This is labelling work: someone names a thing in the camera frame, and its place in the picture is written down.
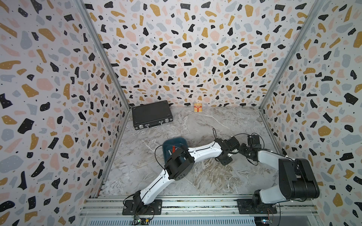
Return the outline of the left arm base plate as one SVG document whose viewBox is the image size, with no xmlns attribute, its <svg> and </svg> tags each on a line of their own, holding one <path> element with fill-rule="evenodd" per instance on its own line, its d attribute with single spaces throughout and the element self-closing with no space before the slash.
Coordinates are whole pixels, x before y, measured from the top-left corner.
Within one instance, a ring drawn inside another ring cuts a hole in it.
<svg viewBox="0 0 362 226">
<path fill-rule="evenodd" d="M 122 215 L 161 215 L 162 200 L 154 200 L 151 204 L 142 204 L 133 200 L 126 200 L 124 202 Z"/>
</svg>

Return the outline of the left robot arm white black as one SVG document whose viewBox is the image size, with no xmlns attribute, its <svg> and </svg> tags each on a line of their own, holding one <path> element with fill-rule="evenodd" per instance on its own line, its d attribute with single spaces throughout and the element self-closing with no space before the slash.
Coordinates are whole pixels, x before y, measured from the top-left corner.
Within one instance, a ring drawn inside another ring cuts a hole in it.
<svg viewBox="0 0 362 226">
<path fill-rule="evenodd" d="M 224 166 L 231 163 L 231 156 L 239 146 L 239 141 L 231 137 L 225 140 L 217 138 L 210 144 L 200 147 L 181 146 L 176 148 L 161 173 L 146 188 L 133 195 L 135 210 L 140 211 L 153 203 L 168 185 L 187 176 L 195 163 L 210 158 L 215 158 Z"/>
</svg>

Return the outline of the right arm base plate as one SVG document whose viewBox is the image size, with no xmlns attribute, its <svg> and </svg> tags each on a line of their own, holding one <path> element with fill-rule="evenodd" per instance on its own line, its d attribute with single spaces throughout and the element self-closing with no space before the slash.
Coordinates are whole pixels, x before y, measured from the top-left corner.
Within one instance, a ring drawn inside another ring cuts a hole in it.
<svg viewBox="0 0 362 226">
<path fill-rule="evenodd" d="M 239 214 L 276 214 L 277 209 L 273 204 L 256 204 L 252 199 L 237 199 Z"/>
</svg>

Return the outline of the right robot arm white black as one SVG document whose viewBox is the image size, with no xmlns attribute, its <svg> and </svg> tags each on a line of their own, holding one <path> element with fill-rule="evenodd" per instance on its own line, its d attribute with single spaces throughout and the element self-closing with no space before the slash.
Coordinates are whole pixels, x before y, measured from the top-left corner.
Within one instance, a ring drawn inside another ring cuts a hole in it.
<svg viewBox="0 0 362 226">
<path fill-rule="evenodd" d="M 278 171 L 278 184 L 253 194 L 254 205 L 275 204 L 289 200 L 304 202 L 320 196 L 320 189 L 310 163 L 306 159 L 292 159 L 262 148 L 257 135 L 248 137 L 248 142 L 238 148 L 240 154 L 256 163 L 263 163 Z"/>
</svg>

